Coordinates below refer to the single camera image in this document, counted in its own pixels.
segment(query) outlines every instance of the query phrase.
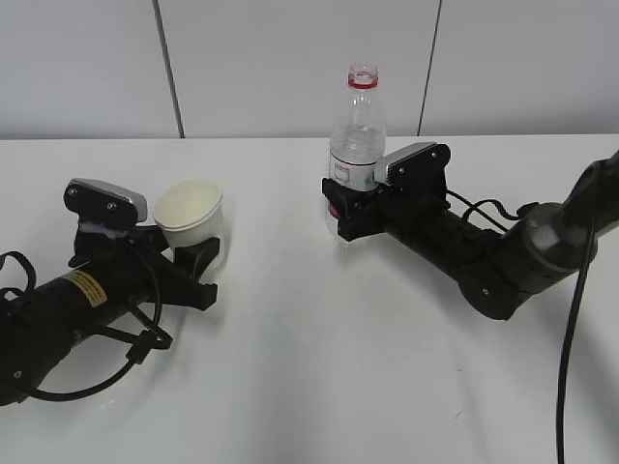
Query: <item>white table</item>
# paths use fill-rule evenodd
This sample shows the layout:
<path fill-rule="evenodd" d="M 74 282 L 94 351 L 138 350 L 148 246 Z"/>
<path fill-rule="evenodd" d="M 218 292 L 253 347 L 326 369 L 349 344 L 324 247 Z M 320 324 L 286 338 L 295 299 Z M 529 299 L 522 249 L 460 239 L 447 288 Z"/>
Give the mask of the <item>white table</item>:
<path fill-rule="evenodd" d="M 413 138 L 393 138 L 394 150 Z M 619 136 L 441 137 L 451 189 L 509 210 L 563 201 Z M 187 177 L 216 180 L 231 230 L 218 302 L 169 307 L 169 352 L 112 389 L 0 410 L 0 458 L 72 463 L 549 463 L 560 343 L 575 279 L 509 322 L 486 319 L 456 284 L 387 236 L 345 262 L 326 231 L 324 139 L 0 142 L 0 250 L 40 282 L 66 271 L 76 217 L 71 177 L 134 189 L 151 206 Z M 570 462 L 619 461 L 619 232 L 601 242 L 575 337 Z M 16 267 L 0 284 L 22 283 Z M 119 321 L 137 330 L 130 318 Z M 45 380 L 91 386 L 126 346 L 92 338 Z"/>

